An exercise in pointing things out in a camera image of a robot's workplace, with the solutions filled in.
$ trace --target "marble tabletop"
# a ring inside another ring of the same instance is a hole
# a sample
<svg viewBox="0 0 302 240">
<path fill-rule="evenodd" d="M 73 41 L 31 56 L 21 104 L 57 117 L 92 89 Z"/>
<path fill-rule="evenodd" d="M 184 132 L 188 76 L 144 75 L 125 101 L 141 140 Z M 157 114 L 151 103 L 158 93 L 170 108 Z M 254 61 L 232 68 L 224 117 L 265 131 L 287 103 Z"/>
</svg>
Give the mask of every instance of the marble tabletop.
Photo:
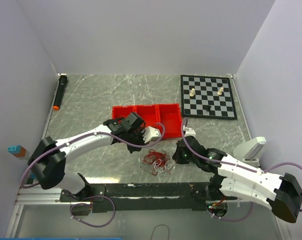
<svg viewBox="0 0 302 240">
<path fill-rule="evenodd" d="M 180 75 L 68 75 L 68 86 L 60 111 L 50 118 L 46 136 L 54 140 L 71 137 L 111 119 L 112 106 L 181 104 Z M 248 141 L 249 134 L 240 104 L 233 91 L 237 120 L 189 118 L 188 127 L 206 148 L 228 154 Z M 175 152 L 177 139 L 159 142 L 152 149 Z M 147 149 L 130 154 L 125 144 L 114 144 L 88 152 L 66 165 L 69 171 L 83 174 L 89 183 L 176 183 L 207 182 L 212 176 L 193 164 L 177 165 L 172 174 L 153 176 L 140 168 Z"/>
</svg>

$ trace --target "white wall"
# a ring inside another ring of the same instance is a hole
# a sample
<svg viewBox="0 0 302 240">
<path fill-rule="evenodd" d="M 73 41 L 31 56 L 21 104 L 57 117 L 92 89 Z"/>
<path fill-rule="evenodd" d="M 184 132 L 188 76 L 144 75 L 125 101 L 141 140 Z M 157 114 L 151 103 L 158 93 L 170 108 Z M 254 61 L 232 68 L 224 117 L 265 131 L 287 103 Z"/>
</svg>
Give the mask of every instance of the white wall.
<svg viewBox="0 0 302 240">
<path fill-rule="evenodd" d="M 0 0 L 0 237 L 11 217 L 26 162 L 6 150 L 32 151 L 41 138 L 57 76 L 16 1 Z"/>
<path fill-rule="evenodd" d="M 302 165 L 302 0 L 277 0 L 237 72 L 236 86 L 252 136 L 265 136 L 267 168 Z M 283 167 L 302 185 L 302 171 Z M 302 213 L 288 224 L 302 240 Z"/>
<path fill-rule="evenodd" d="M 275 0 L 18 0 L 58 73 L 236 73 Z"/>
</svg>

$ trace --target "white chess piece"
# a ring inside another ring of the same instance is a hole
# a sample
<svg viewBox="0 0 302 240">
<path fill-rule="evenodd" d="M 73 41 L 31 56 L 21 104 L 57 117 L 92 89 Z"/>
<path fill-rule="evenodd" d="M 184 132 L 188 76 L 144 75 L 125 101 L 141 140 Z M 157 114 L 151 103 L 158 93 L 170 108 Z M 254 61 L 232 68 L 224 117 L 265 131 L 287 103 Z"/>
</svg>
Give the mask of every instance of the white chess piece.
<svg viewBox="0 0 302 240">
<path fill-rule="evenodd" d="M 193 97 L 195 95 L 195 88 L 192 88 L 192 90 L 190 91 L 190 96 Z"/>
</svg>

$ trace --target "bundle of string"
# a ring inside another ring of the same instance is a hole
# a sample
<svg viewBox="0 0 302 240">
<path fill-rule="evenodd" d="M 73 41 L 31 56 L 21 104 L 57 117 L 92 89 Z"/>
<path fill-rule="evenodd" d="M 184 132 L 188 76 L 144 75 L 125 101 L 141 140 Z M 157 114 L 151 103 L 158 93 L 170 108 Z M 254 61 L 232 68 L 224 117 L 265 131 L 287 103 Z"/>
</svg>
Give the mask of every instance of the bundle of string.
<svg viewBox="0 0 302 240">
<path fill-rule="evenodd" d="M 163 172 L 173 173 L 176 165 L 175 161 L 170 159 L 170 156 L 165 151 L 162 150 L 162 152 L 158 152 L 153 149 L 149 151 L 141 163 L 151 165 L 152 172 L 150 173 L 155 176 Z"/>
</svg>

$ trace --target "chessboard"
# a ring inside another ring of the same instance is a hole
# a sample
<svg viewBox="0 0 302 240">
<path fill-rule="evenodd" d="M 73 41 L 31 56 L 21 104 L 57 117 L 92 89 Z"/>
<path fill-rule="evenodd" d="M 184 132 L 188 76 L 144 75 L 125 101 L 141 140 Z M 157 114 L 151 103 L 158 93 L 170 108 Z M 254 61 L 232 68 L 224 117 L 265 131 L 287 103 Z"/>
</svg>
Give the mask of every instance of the chessboard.
<svg viewBox="0 0 302 240">
<path fill-rule="evenodd" d="M 224 91 L 218 95 L 221 87 Z M 190 96 L 192 89 L 195 89 L 194 96 Z M 181 97 L 184 117 L 237 119 L 229 78 L 181 75 Z"/>
</svg>

